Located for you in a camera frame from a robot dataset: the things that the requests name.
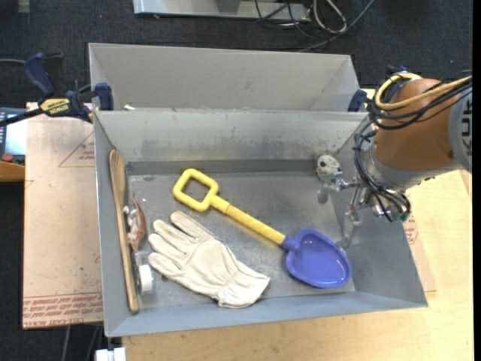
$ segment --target cardboard box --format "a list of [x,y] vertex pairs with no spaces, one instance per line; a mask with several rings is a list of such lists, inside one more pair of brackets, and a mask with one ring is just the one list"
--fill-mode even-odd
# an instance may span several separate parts
[[22,326],[101,322],[93,125],[26,122]]

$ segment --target wooden table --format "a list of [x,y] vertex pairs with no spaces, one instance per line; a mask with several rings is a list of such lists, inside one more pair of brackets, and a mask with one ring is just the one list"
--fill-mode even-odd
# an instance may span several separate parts
[[127,359],[472,360],[469,190],[470,174],[460,171],[409,190],[437,286],[427,308],[125,337]]

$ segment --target glove cuff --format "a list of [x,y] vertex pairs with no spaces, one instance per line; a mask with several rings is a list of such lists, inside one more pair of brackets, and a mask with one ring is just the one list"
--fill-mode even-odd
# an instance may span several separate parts
[[217,293],[218,305],[222,308],[245,308],[250,306],[259,299],[270,281],[269,277],[257,272],[255,275],[248,275],[239,271]]

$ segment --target small white object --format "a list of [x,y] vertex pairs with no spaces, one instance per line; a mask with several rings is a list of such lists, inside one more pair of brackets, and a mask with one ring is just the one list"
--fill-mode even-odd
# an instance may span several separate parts
[[319,174],[334,174],[340,171],[340,163],[330,155],[321,155],[317,159]]
[[270,278],[239,262],[220,240],[182,211],[171,215],[178,227],[156,220],[149,235],[149,264],[170,280],[218,301],[224,308],[256,302]]
[[153,276],[152,271],[150,270],[150,265],[140,265],[138,273],[141,282],[141,294],[151,292],[153,290]]
[[126,361],[127,353],[124,347],[116,347],[113,350],[99,349],[95,352],[95,361]]

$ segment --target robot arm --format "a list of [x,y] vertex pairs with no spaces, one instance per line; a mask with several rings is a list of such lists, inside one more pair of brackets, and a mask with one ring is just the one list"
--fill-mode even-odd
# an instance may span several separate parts
[[344,215],[339,243],[344,248],[361,223],[359,209],[369,207],[389,221],[406,220],[407,189],[444,172],[470,171],[472,165],[472,76],[440,81],[393,74],[368,103],[368,113],[369,121],[354,135],[353,181],[340,178],[340,168],[325,172],[326,158],[318,159],[319,203],[332,190],[355,188]]

